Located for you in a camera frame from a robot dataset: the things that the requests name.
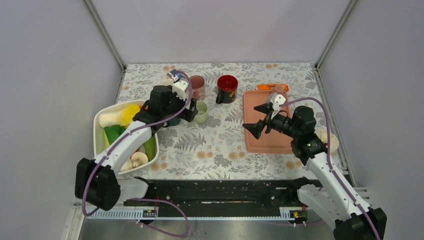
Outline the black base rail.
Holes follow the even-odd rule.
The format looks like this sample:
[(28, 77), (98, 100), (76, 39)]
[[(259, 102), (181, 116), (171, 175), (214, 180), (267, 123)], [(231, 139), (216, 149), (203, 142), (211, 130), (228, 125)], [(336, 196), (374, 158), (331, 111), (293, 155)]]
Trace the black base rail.
[(146, 199), (174, 204), (202, 202), (255, 203), (270, 207), (303, 207), (293, 180), (148, 180)]

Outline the white mushroom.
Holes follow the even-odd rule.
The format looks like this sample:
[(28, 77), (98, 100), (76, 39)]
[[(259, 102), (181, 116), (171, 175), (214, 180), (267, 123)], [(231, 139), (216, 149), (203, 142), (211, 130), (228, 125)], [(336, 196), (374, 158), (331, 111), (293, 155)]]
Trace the white mushroom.
[(134, 152), (131, 157), (121, 167), (120, 172), (132, 170), (141, 167), (149, 162), (148, 156), (141, 151)]

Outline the dark green mug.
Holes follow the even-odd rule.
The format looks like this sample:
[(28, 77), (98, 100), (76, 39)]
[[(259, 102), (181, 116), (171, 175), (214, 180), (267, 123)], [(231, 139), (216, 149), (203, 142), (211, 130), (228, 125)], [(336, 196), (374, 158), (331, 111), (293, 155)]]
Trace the dark green mug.
[(173, 126), (177, 126), (178, 124), (180, 124), (181, 119), (179, 117), (174, 117), (170, 120), (167, 121), (167, 125), (169, 127), (173, 127)]

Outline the orange box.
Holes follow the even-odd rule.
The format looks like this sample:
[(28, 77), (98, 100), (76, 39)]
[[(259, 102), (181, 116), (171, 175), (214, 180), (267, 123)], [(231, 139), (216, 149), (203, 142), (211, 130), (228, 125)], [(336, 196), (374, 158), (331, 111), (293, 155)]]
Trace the orange box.
[(256, 90), (259, 91), (268, 91), (270, 93), (274, 93), (273, 89), (275, 85), (284, 85), (285, 92), (289, 91), (289, 86), (285, 83), (273, 83), (273, 84), (258, 84), (256, 86)]

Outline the light green mug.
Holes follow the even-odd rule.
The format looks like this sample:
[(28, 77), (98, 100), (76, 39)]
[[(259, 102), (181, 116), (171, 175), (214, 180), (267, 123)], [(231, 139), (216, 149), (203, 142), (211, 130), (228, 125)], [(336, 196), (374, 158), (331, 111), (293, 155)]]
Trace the light green mug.
[(204, 101), (198, 100), (196, 102), (196, 109), (198, 111), (197, 115), (194, 117), (193, 121), (196, 124), (204, 124), (207, 122), (209, 117), (209, 107)]

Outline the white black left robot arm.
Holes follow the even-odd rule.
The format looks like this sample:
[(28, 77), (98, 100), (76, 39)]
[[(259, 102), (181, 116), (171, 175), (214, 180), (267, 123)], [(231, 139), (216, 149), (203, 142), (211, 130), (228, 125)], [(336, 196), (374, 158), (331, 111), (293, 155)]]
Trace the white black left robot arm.
[(127, 129), (109, 147), (93, 159), (82, 158), (76, 167), (75, 196), (97, 209), (108, 211), (117, 202), (137, 199), (148, 206), (155, 192), (139, 179), (118, 180), (120, 169), (133, 153), (150, 140), (169, 120), (192, 122), (198, 113), (196, 99), (186, 94), (188, 82), (154, 86), (150, 98), (134, 115)]

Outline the yellow sponge blue label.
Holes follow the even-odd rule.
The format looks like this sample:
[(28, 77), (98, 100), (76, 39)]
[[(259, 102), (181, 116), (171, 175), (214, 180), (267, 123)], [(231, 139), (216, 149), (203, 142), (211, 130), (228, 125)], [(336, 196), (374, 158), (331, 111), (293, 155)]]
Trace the yellow sponge blue label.
[(172, 69), (166, 75), (173, 81), (179, 81), (183, 77), (177, 69)]

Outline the white vegetable basin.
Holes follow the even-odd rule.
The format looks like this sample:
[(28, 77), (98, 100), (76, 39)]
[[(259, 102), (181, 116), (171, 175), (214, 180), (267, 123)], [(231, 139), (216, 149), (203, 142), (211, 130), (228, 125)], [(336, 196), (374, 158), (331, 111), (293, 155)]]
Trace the white vegetable basin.
[[(94, 150), (94, 155), (97, 156), (98, 154), (100, 154), (101, 152), (103, 152), (108, 146), (109, 146), (109, 141), (106, 140), (106, 135), (104, 133), (104, 129), (103, 127), (99, 124), (99, 117), (101, 114), (106, 114), (106, 113), (113, 113), (113, 112), (119, 112), (122, 109), (126, 108), (129, 105), (138, 105), (138, 106), (142, 106), (144, 104), (144, 100), (132, 100), (132, 101), (126, 101), (126, 102), (121, 102), (121, 103), (117, 103), (111, 106), (108, 106), (106, 108), (103, 108), (102, 110), (100, 110), (94, 117), (93, 119), (93, 150)], [(140, 165), (138, 167), (133, 167), (131, 169), (127, 169), (126, 171), (120, 171), (118, 173), (118, 175), (124, 175), (124, 174), (129, 174), (132, 172), (135, 172), (137, 170), (141, 170), (144, 168), (149, 167), (150, 165), (152, 165), (153, 163), (155, 163), (159, 157), (159, 140), (158, 140), (158, 135), (155, 134), (155, 143), (154, 143), (154, 151), (152, 151), (154, 153), (153, 157), (149, 158), (149, 161), (146, 162), (143, 165)]]

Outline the small brown pink cup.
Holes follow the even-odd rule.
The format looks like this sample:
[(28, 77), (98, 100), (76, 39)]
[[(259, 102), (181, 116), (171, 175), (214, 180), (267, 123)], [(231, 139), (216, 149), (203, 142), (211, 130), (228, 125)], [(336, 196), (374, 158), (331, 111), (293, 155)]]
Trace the small brown pink cup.
[(285, 86), (277, 84), (274, 86), (273, 91), (279, 95), (282, 95), (285, 92)]

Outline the yellow white cabbage toy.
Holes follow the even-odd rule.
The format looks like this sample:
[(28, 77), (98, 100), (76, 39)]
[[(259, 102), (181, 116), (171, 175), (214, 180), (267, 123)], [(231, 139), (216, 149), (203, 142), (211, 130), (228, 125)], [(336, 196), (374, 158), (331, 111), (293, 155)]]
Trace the yellow white cabbage toy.
[(102, 111), (97, 118), (101, 127), (111, 127), (114, 125), (127, 126), (133, 121), (133, 117), (140, 111), (140, 106), (130, 104), (116, 109)]

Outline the pink patterned mug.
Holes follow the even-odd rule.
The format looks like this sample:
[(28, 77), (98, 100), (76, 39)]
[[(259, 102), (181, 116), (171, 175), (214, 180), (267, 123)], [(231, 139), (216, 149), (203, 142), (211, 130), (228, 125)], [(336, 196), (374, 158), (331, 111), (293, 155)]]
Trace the pink patterned mug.
[(192, 87), (192, 97), (198, 101), (206, 98), (205, 80), (202, 76), (194, 75), (189, 78)]

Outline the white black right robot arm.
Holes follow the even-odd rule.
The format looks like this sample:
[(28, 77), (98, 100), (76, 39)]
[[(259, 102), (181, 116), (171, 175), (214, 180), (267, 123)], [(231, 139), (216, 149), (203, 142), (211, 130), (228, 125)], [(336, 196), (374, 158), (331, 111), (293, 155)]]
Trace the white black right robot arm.
[(286, 193), (287, 201), (293, 206), (304, 204), (312, 208), (336, 240), (382, 240), (387, 215), (381, 208), (371, 207), (337, 169), (328, 147), (315, 134), (314, 111), (299, 106), (288, 117), (281, 115), (280, 108), (271, 102), (257, 105), (254, 110), (263, 113), (264, 119), (243, 127), (256, 139), (271, 131), (291, 137), (292, 152), (327, 192), (323, 195), (308, 179), (298, 178)]

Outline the yellow green faceted mug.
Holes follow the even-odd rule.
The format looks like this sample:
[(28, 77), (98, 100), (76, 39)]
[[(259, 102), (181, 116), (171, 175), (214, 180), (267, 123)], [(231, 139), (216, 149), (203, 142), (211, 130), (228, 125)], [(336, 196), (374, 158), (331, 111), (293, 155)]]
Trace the yellow green faceted mug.
[(161, 83), (163, 86), (173, 86), (174, 85), (174, 80), (173, 79), (166, 79), (165, 81), (163, 81)]

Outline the salmon pink plastic tray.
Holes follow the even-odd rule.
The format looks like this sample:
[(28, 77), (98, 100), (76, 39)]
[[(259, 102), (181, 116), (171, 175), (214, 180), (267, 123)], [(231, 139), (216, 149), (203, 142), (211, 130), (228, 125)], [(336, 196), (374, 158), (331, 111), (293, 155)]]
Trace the salmon pink plastic tray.
[[(265, 118), (265, 114), (254, 110), (255, 106), (267, 102), (273, 90), (247, 90), (243, 94), (243, 123), (255, 124)], [(248, 130), (244, 130), (245, 146), (249, 153), (292, 154), (291, 137), (272, 130), (266, 134), (263, 130), (260, 139), (256, 139)]]

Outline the black skull pattern mug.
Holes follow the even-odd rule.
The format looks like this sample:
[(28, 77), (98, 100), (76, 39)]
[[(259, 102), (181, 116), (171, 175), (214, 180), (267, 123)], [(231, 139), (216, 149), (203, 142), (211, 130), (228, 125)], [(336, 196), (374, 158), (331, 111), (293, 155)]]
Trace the black skull pattern mug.
[(216, 104), (231, 104), (236, 100), (238, 80), (232, 75), (223, 75), (217, 80)]

